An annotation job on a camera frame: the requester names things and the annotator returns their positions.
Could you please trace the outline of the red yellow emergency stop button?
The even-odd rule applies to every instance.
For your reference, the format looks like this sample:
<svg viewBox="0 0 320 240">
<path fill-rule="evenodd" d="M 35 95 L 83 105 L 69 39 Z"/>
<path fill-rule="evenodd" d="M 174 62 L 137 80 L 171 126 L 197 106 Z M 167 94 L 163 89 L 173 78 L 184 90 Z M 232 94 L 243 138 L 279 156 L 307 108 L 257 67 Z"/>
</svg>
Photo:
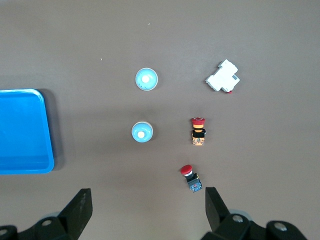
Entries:
<svg viewBox="0 0 320 240">
<path fill-rule="evenodd" d="M 192 144 L 194 146 L 202 146 L 205 143 L 206 130 L 204 128 L 206 120 L 202 117 L 194 117 L 191 119 L 193 130 L 191 132 Z"/>
</svg>

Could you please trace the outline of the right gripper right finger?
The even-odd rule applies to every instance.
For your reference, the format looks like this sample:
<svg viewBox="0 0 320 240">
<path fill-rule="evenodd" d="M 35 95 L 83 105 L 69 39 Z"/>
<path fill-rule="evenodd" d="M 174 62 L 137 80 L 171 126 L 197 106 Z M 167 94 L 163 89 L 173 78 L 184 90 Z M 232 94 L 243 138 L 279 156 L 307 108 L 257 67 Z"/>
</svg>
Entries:
<svg viewBox="0 0 320 240">
<path fill-rule="evenodd" d="M 308 240 L 289 222 L 272 220 L 262 227 L 240 213 L 230 213 L 215 187 L 205 188 L 205 213 L 211 231 L 202 240 Z"/>
</svg>

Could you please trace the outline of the blue call bell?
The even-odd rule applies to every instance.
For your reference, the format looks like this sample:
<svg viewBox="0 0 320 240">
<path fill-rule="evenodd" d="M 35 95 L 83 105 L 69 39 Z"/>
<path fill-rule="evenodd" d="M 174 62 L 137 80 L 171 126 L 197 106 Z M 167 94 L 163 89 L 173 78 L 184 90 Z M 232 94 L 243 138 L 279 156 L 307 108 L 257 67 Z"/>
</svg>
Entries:
<svg viewBox="0 0 320 240">
<path fill-rule="evenodd" d="M 132 138 L 138 143 L 146 143 L 153 137 L 153 127 L 147 121 L 139 121 L 132 126 Z"/>
<path fill-rule="evenodd" d="M 136 86 L 142 91 L 151 91 L 158 85 L 158 75 L 152 68 L 142 68 L 135 76 Z"/>
</svg>

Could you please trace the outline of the white circuit breaker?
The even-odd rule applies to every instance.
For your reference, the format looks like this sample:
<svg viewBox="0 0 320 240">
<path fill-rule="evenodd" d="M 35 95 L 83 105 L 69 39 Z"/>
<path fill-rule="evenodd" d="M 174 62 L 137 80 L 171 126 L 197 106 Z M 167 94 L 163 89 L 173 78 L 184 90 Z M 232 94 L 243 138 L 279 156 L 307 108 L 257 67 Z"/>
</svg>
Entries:
<svg viewBox="0 0 320 240">
<path fill-rule="evenodd" d="M 229 60 L 225 59 L 218 65 L 214 74 L 210 75 L 205 82 L 216 92 L 224 91 L 231 94 L 235 86 L 240 82 L 236 76 L 238 68 Z"/>
</svg>

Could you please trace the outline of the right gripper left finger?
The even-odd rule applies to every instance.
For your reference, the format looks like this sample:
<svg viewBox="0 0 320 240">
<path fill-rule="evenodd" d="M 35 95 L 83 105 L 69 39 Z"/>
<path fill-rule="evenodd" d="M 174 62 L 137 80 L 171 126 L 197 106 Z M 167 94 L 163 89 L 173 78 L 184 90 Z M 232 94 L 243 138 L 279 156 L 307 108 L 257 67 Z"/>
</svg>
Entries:
<svg viewBox="0 0 320 240">
<path fill-rule="evenodd" d="M 0 240 L 78 240 L 92 214 L 91 189 L 82 188 L 57 216 L 45 217 L 21 232 L 14 225 L 1 225 Z"/>
</svg>

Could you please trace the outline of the blue plastic tray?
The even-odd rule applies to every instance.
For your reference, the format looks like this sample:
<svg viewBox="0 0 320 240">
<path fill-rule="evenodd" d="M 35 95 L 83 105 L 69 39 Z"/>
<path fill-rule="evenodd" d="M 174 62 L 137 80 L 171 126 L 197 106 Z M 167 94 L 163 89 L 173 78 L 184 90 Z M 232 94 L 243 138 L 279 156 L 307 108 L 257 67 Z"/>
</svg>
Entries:
<svg viewBox="0 0 320 240">
<path fill-rule="evenodd" d="M 0 175 L 47 174 L 54 166 L 43 95 L 0 90 Z"/>
</svg>

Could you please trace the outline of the brown table cover mat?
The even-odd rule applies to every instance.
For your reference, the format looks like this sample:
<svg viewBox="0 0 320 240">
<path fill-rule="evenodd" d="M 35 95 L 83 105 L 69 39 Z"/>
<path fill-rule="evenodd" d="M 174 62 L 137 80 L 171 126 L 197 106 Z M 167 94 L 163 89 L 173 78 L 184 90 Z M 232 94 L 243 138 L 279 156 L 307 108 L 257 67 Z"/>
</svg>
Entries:
<svg viewBox="0 0 320 240">
<path fill-rule="evenodd" d="M 206 83 L 225 59 L 232 93 Z M 0 175 L 0 225 L 25 230 L 91 188 L 79 240 L 199 240 L 190 164 L 229 209 L 320 240 L 320 0 L 0 1 L 0 89 L 20 88 L 45 98 L 55 167 Z"/>
</svg>

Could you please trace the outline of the red push button switch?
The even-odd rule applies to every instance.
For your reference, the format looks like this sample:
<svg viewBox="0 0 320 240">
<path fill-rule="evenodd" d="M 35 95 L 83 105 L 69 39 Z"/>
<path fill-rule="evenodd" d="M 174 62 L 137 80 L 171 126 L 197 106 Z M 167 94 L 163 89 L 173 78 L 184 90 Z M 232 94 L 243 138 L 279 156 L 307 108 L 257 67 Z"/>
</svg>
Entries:
<svg viewBox="0 0 320 240">
<path fill-rule="evenodd" d="M 180 173 L 185 177 L 188 187 L 193 193 L 203 188 L 198 174 L 193 171 L 193 167 L 190 164 L 184 165 L 180 169 Z"/>
</svg>

